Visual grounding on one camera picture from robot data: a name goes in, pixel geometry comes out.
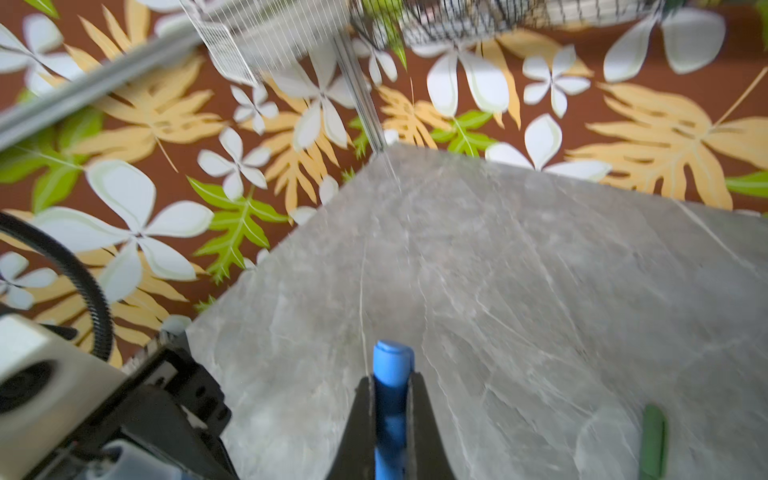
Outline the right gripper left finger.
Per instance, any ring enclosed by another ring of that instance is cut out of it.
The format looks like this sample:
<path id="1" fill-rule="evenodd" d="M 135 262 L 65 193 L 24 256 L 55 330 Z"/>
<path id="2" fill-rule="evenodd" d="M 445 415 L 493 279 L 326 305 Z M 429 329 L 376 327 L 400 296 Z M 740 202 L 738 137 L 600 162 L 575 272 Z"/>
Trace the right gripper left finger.
<path id="1" fill-rule="evenodd" d="M 326 479 L 373 480 L 375 446 L 375 385 L 371 376 L 364 376 L 355 389 L 347 423 Z"/>

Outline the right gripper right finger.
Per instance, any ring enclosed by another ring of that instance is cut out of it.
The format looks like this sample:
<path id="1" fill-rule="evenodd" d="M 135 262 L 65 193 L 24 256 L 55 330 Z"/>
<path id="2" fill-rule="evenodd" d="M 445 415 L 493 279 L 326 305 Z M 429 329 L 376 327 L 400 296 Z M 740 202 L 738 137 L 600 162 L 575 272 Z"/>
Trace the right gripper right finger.
<path id="1" fill-rule="evenodd" d="M 406 478 L 455 480 L 421 373 L 412 372 L 406 397 Z"/>

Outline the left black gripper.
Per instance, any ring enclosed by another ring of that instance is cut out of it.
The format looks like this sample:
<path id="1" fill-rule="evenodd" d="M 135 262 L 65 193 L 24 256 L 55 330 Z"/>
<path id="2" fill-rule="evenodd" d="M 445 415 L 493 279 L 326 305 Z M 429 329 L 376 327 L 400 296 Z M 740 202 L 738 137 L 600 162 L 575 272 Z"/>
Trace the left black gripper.
<path id="1" fill-rule="evenodd" d="M 83 479 L 89 461 L 123 440 L 193 479 L 236 479 L 221 439 L 231 417 L 187 335 L 163 332 L 129 363 L 126 381 L 35 466 L 35 477 Z"/>

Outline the blue pen cap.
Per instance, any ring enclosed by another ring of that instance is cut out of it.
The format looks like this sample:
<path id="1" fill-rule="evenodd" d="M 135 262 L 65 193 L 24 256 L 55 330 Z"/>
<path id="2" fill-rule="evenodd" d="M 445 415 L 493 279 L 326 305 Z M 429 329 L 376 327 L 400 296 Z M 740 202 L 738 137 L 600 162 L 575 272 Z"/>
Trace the blue pen cap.
<path id="1" fill-rule="evenodd" d="M 375 478 L 403 479 L 406 455 L 406 400 L 414 371 L 414 352 L 404 344 L 380 340 L 373 349 L 375 397 Z"/>

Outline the dark green pen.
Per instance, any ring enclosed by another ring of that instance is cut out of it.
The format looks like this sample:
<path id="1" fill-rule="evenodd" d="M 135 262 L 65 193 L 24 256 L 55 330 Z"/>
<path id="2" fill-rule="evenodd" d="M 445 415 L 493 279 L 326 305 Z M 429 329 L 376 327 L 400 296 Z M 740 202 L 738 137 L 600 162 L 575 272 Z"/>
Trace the dark green pen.
<path id="1" fill-rule="evenodd" d="M 666 475 L 667 455 L 667 418 L 660 407 L 647 404 L 642 415 L 638 478 L 640 480 L 663 479 Z"/>

